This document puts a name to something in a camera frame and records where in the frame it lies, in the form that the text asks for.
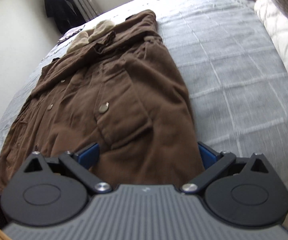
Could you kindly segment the white quilted pillow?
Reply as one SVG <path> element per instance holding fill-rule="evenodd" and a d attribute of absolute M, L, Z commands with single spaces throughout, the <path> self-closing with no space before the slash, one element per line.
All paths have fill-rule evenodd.
<path fill-rule="evenodd" d="M 270 36 L 288 73 L 288 18 L 271 0 L 257 0 L 254 10 Z"/>

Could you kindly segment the brown coat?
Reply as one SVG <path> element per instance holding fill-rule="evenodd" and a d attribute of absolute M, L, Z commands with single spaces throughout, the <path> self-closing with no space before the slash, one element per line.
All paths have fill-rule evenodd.
<path fill-rule="evenodd" d="M 31 152 L 92 143 L 90 171 L 112 186 L 181 186 L 204 171 L 188 90 L 151 10 L 42 69 L 2 147 L 0 192 Z"/>

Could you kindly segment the dark hanging clothes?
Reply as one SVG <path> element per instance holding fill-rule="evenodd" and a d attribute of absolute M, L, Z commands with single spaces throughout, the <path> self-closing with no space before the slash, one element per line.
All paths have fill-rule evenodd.
<path fill-rule="evenodd" d="M 46 16 L 54 19 L 61 34 L 86 23 L 73 0 L 44 0 L 44 4 Z"/>

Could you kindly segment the beige fur collar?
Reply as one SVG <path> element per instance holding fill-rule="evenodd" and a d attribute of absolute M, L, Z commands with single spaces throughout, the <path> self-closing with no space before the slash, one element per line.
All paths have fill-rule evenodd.
<path fill-rule="evenodd" d="M 88 45 L 95 40 L 98 40 L 102 36 L 106 35 L 108 32 L 112 31 L 114 27 L 115 24 L 111 20 L 103 20 L 91 29 L 82 30 L 71 42 L 66 53 L 69 54 Z"/>

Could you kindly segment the patterned folded cloth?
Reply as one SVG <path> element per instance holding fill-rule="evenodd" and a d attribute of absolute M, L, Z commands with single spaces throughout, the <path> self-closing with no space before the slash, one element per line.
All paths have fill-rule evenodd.
<path fill-rule="evenodd" d="M 81 25 L 79 27 L 74 27 L 70 30 L 68 30 L 58 41 L 57 44 L 60 45 L 63 42 L 65 42 L 66 40 L 72 38 L 73 36 L 75 36 L 76 34 L 80 33 L 83 29 L 84 29 L 85 25 Z"/>

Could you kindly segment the grey checked bedspread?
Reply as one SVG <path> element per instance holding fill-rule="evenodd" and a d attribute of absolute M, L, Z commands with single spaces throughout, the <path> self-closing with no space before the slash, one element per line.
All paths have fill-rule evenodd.
<path fill-rule="evenodd" d="M 288 188 L 288 73 L 247 0 L 134 0 L 84 24 L 115 26 L 155 13 L 157 33 L 187 87 L 197 142 L 239 157 L 262 153 Z M 17 92 L 0 121 L 0 153 L 42 69 L 78 34 L 55 46 Z"/>

